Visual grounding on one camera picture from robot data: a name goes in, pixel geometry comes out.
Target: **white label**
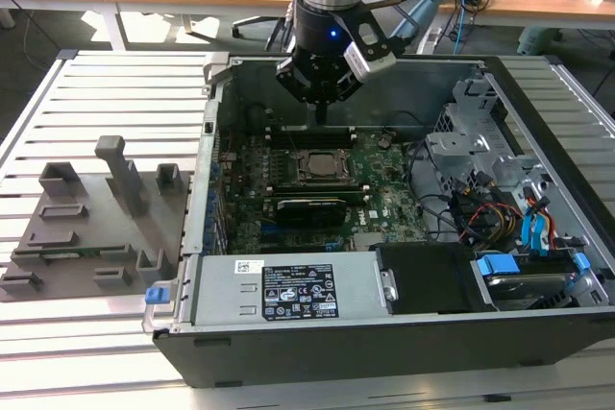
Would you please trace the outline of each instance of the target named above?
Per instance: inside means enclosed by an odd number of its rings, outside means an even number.
[[[335,309],[337,305],[334,302],[316,302],[314,304],[314,309],[324,311],[326,309]]]
[[[264,259],[236,259],[234,262],[234,273],[260,274],[264,265]]]

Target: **robotic arm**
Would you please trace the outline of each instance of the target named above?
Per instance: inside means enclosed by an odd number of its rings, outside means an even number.
[[[418,9],[419,22],[406,13],[406,2],[417,0],[296,0],[296,45],[292,56],[279,64],[278,81],[299,102],[315,105],[316,121],[323,124],[329,104],[346,100],[362,83],[395,64],[417,36],[419,23],[431,23],[440,1],[429,0],[427,14],[425,8]],[[397,36],[404,28],[394,28],[400,18],[394,8],[405,9],[408,36]],[[397,21],[391,20],[395,15]]]

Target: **motherboard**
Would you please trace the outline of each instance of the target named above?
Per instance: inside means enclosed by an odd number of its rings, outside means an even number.
[[[221,147],[227,253],[366,251],[426,238],[390,133],[229,133]]]

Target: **barcode sticker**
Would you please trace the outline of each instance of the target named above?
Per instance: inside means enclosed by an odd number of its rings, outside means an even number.
[[[264,265],[264,259],[236,259],[234,262],[234,273],[260,274]]]

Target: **blue latch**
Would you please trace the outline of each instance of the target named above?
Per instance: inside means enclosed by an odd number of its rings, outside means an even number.
[[[519,274],[521,270],[510,253],[490,253],[477,261],[480,273],[483,276],[496,276],[500,274]]]
[[[145,304],[167,304],[171,302],[171,289],[150,287],[145,291]]]
[[[585,271],[591,267],[589,259],[585,256],[585,253],[576,253],[575,256],[573,256],[573,259],[575,260],[575,263],[577,263],[577,267],[580,271]]]

